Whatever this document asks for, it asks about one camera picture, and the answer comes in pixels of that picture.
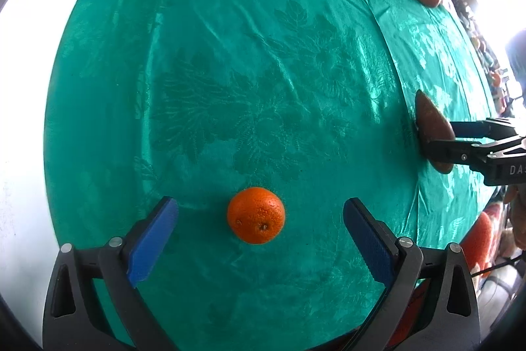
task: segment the black cable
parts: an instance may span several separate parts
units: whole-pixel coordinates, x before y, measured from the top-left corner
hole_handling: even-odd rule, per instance
[[[474,274],[471,274],[471,277],[473,278],[473,277],[476,277],[477,275],[482,275],[482,274],[485,274],[486,272],[493,271],[494,269],[499,269],[499,268],[502,268],[503,266],[508,266],[509,264],[519,261],[521,258],[522,258],[522,254],[520,254],[517,257],[514,257],[513,259],[509,259],[506,262],[498,263],[489,268],[483,269],[482,271],[475,272]]]

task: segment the human hand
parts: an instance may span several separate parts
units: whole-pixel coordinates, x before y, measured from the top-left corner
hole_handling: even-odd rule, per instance
[[[515,244],[526,250],[526,184],[510,185],[504,204],[511,203],[510,221],[514,227]]]

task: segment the green tablecloth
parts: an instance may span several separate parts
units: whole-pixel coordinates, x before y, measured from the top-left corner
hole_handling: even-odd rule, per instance
[[[101,245],[170,195],[179,224],[139,289],[182,350],[341,335],[381,292],[342,222],[346,199],[441,247],[492,191],[420,157],[419,88],[451,120],[494,114],[458,19],[417,0],[78,0],[46,117],[59,242]],[[248,186],[286,207],[265,245],[227,226]]]

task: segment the orange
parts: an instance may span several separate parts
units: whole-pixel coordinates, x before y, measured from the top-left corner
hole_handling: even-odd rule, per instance
[[[228,225],[234,234],[249,244],[269,242],[285,224],[281,200],[265,188],[242,190],[230,200]]]

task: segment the table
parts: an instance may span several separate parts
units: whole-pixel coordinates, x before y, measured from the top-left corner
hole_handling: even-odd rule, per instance
[[[306,349],[361,323],[382,288],[341,221],[349,197],[439,247],[492,193],[420,156],[417,89],[451,120],[493,110],[460,24],[416,0],[79,0],[50,88],[59,243],[100,245],[176,198],[178,226],[139,289],[189,351]],[[265,245],[226,223],[248,186],[286,208]]]

